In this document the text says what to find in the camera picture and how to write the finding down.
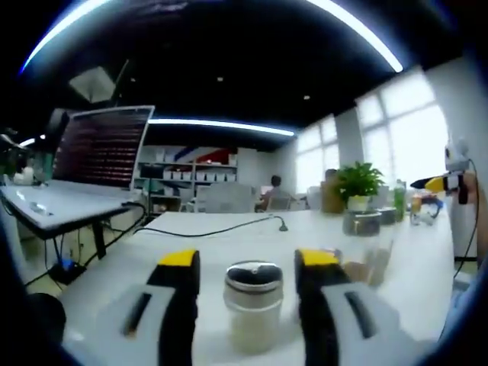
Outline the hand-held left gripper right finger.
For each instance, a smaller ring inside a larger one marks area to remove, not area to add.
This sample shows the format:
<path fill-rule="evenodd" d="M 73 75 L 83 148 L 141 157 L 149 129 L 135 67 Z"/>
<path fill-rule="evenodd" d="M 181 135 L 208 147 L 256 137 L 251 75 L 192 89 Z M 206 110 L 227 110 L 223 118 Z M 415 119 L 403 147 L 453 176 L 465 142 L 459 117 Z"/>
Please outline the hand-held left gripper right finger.
<path fill-rule="evenodd" d="M 307 365 L 410 362 L 410 338 L 397 311 L 351 281 L 331 252 L 296 250 L 294 272 Z"/>

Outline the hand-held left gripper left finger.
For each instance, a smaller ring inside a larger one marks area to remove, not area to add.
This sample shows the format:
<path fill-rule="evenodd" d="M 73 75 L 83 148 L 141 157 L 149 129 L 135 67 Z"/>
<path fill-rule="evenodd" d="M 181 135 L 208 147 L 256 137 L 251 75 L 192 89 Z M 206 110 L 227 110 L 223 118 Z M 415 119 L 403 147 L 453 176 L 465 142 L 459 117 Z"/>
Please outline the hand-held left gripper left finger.
<path fill-rule="evenodd" d="M 200 253 L 164 255 L 98 314 L 95 341 L 107 365 L 191 365 L 200 291 Z"/>

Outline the person's right hand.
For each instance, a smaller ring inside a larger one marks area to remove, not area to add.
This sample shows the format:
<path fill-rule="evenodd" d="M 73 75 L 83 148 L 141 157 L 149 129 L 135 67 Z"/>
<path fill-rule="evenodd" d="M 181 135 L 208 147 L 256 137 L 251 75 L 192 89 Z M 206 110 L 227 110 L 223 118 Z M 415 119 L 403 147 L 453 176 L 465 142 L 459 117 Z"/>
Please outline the person's right hand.
<path fill-rule="evenodd" d="M 464 174 L 464 183 L 467 186 L 468 203 L 475 204 L 477 202 L 477 192 L 478 192 L 476 174 L 473 172 L 466 172 Z"/>

